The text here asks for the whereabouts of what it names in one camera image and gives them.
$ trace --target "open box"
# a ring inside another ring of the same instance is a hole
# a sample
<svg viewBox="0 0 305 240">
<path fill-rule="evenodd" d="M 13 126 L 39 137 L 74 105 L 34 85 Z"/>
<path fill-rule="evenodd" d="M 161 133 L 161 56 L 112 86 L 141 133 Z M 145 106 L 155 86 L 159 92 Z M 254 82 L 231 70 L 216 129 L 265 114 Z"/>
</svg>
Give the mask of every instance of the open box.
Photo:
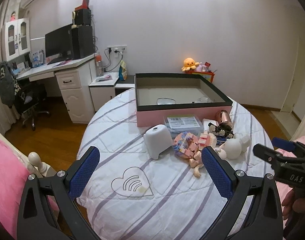
<svg viewBox="0 0 305 240">
<path fill-rule="evenodd" d="M 200 120 L 213 120 L 221 110 L 230 113 L 232 108 L 232 101 L 201 75 L 136 74 L 135 89 L 138 127 L 163 124 L 167 116 L 194 115 Z M 157 104 L 159 98 L 175 104 Z M 211 102 L 204 103 L 206 98 Z"/>
</svg>

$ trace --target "black screen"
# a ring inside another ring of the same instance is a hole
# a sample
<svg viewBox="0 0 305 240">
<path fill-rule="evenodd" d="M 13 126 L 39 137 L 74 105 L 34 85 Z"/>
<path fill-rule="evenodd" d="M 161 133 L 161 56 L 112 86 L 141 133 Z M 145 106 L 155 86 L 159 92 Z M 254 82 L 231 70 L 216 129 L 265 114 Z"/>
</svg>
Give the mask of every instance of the black screen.
<svg viewBox="0 0 305 240">
<path fill-rule="evenodd" d="M 70 54 L 70 34 L 71 25 L 66 25 L 45 35 L 46 57 L 61 53 Z"/>
</svg>

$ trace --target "orange octopus plush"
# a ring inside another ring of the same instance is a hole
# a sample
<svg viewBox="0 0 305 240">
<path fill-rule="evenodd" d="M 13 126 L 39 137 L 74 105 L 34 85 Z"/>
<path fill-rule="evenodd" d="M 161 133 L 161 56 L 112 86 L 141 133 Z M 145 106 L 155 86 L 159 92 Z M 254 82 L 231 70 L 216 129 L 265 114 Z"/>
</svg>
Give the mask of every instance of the orange octopus plush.
<svg viewBox="0 0 305 240">
<path fill-rule="evenodd" d="M 192 58 L 186 58 L 183 61 L 183 67 L 181 68 L 182 71 L 187 71 L 190 69 L 196 69 L 196 67 L 199 65 L 199 62 L 195 62 Z"/>
</svg>

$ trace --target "silver screw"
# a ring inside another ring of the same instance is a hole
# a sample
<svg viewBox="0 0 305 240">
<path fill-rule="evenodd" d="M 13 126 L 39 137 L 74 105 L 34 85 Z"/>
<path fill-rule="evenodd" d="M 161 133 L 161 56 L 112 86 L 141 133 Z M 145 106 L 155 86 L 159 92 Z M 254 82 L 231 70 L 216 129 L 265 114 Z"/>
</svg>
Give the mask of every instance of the silver screw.
<svg viewBox="0 0 305 240">
<path fill-rule="evenodd" d="M 243 177 L 243 176 L 245 175 L 244 171 L 242 171 L 242 170 L 237 170 L 237 171 L 236 171 L 236 174 L 237 174 L 237 176 L 239 176 L 239 177 Z"/>
<path fill-rule="evenodd" d="M 58 176 L 58 177 L 63 177 L 63 176 L 65 176 L 65 174 L 66 174 L 65 171 L 58 171 L 58 172 L 57 172 L 57 176 Z"/>
<path fill-rule="evenodd" d="M 266 176 L 267 176 L 268 179 L 273 179 L 273 175 L 270 174 L 270 173 L 267 173 Z"/>
<path fill-rule="evenodd" d="M 35 177 L 36 177 L 35 174 L 30 174 L 30 175 L 28 176 L 28 179 L 29 179 L 29 180 L 33 180 Z"/>
</svg>

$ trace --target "computer tower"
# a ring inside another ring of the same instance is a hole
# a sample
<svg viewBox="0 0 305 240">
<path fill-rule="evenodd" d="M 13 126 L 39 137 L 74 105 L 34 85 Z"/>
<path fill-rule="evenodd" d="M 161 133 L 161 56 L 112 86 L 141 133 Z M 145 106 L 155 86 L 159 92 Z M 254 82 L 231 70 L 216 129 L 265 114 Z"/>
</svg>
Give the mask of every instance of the computer tower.
<svg viewBox="0 0 305 240">
<path fill-rule="evenodd" d="M 75 11 L 75 25 L 91 25 L 91 10 L 79 9 Z"/>
<path fill-rule="evenodd" d="M 80 59 L 94 53 L 92 26 L 78 26 L 70 30 L 71 58 Z"/>
</svg>

